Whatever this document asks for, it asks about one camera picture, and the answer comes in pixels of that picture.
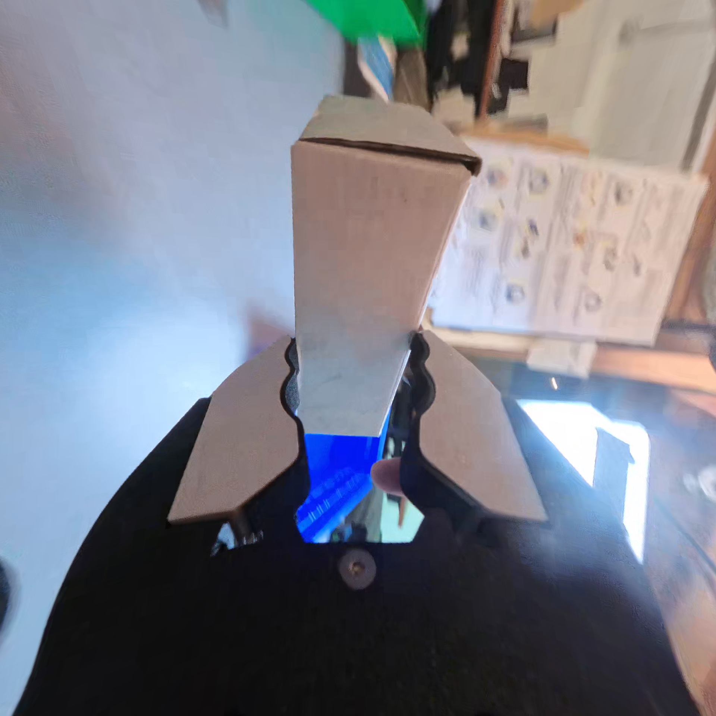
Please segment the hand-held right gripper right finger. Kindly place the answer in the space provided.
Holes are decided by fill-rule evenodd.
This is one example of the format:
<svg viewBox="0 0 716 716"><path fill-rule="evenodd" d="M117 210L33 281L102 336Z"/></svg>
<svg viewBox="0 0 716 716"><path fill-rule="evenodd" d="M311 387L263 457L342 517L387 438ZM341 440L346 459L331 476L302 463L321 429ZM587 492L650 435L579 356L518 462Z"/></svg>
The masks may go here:
<svg viewBox="0 0 716 716"><path fill-rule="evenodd" d="M499 391L434 332L413 334L402 492L452 524L544 524L546 509Z"/></svg>

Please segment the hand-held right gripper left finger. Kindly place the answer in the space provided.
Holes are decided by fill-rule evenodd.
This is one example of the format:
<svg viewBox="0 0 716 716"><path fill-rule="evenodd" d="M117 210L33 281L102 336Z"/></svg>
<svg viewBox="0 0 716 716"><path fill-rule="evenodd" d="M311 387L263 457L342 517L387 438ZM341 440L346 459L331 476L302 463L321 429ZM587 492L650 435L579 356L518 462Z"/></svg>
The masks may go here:
<svg viewBox="0 0 716 716"><path fill-rule="evenodd" d="M233 516L299 457L295 416L284 405L293 366L282 336L236 368L210 396L167 520Z"/></svg>

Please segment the blue plastic bin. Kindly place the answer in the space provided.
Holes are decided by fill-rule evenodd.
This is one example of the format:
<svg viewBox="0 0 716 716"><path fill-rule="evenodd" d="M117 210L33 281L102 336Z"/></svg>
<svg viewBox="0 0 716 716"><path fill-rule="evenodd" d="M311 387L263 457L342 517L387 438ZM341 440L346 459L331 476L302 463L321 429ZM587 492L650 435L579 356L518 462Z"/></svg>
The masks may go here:
<svg viewBox="0 0 716 716"><path fill-rule="evenodd" d="M383 457L386 432L378 437L305 435L310 490L296 512L304 542L380 540L383 498L371 468Z"/></svg>

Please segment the white cardboard box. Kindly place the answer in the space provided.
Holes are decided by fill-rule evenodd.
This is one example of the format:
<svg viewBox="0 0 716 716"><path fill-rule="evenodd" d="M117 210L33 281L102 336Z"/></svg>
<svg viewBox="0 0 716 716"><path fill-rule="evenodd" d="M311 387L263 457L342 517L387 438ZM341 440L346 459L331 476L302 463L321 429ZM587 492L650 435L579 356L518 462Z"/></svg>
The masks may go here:
<svg viewBox="0 0 716 716"><path fill-rule="evenodd" d="M291 147L297 414L376 437L481 159L426 110L326 96Z"/></svg>

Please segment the green plastic bin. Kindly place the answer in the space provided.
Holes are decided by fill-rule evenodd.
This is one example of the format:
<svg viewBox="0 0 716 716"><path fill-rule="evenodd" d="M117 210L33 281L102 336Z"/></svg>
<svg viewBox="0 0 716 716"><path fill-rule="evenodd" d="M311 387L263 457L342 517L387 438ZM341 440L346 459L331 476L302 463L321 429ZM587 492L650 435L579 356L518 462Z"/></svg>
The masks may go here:
<svg viewBox="0 0 716 716"><path fill-rule="evenodd" d="M425 39L424 1L306 1L350 41L385 38L397 45L420 46Z"/></svg>

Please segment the person's right hand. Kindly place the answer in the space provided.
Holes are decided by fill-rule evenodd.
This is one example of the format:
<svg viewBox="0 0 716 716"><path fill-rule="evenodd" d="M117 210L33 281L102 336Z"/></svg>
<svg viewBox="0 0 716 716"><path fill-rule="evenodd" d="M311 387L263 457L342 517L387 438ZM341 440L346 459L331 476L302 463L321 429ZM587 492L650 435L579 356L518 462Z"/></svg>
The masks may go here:
<svg viewBox="0 0 716 716"><path fill-rule="evenodd" d="M401 458L386 458L375 462L371 467L371 479L377 489L384 493L402 497L404 491L400 483Z"/></svg>

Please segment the wooden shelf board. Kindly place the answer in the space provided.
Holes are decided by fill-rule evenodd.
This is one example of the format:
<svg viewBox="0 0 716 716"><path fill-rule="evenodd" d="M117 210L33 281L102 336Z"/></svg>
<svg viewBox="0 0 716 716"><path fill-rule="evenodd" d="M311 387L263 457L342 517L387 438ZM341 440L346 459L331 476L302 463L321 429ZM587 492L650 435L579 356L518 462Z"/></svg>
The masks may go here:
<svg viewBox="0 0 716 716"><path fill-rule="evenodd" d="M534 346L543 339L528 335L463 331L436 327L426 309L421 327L470 358L527 363ZM661 385L672 389L715 394L715 369L701 354L664 351L649 347L597 344L591 374Z"/></svg>

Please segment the white bulky object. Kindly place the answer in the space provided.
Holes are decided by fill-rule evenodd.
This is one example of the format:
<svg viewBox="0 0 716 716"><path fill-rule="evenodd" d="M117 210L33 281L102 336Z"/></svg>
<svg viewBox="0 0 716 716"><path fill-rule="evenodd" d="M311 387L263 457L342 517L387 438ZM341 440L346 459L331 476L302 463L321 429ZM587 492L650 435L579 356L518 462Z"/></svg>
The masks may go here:
<svg viewBox="0 0 716 716"><path fill-rule="evenodd" d="M702 169L715 130L714 1L584 1L530 57L521 109L592 155Z"/></svg>

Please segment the wall of printed paper sheets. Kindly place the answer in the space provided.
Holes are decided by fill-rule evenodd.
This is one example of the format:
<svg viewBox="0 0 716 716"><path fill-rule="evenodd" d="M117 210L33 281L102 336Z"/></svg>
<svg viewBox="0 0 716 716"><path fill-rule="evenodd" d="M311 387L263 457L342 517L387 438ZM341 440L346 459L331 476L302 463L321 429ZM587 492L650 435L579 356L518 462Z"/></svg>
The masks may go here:
<svg viewBox="0 0 716 716"><path fill-rule="evenodd" d="M462 139L482 167L433 285L433 325L654 345L707 180Z"/></svg>

